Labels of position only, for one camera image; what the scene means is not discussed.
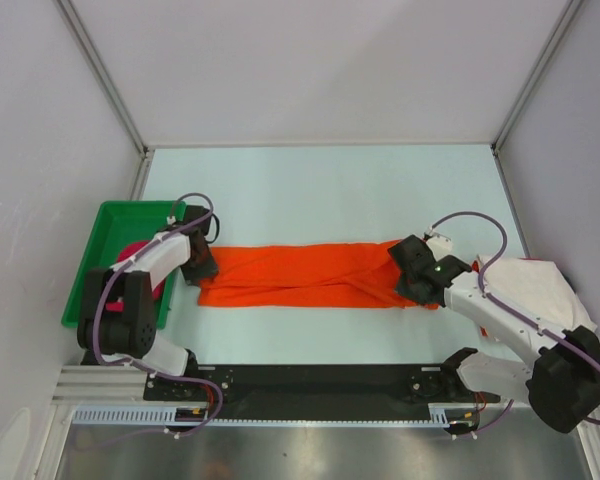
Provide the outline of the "orange t shirt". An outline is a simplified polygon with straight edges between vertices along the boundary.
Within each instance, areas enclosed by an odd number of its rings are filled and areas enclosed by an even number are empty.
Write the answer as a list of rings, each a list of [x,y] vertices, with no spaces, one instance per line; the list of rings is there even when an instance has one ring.
[[[211,249],[218,273],[200,284],[198,304],[214,308],[406,309],[395,292],[395,243],[223,246]]]

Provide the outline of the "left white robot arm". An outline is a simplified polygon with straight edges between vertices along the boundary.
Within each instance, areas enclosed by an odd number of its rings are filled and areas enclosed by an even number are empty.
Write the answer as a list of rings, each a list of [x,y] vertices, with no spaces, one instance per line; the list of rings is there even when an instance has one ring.
[[[78,310],[77,342],[105,365],[129,363],[166,377],[177,398],[194,397],[201,387],[195,354],[158,333],[158,305],[167,305],[166,282],[179,272],[199,287],[218,273],[207,235],[220,226],[208,207],[188,205],[181,219],[108,267],[84,275]]]

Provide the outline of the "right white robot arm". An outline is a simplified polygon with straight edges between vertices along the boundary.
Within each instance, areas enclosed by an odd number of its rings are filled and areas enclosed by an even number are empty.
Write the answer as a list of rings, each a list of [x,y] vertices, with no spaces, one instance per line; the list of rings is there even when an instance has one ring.
[[[437,305],[482,326],[516,355],[510,361],[464,349],[441,388],[453,401],[475,391],[523,402],[549,427],[569,433],[600,406],[600,342],[584,326],[567,330],[532,319],[495,298],[480,274],[453,255],[436,258],[427,241],[411,235],[391,246],[399,269],[397,293]]]

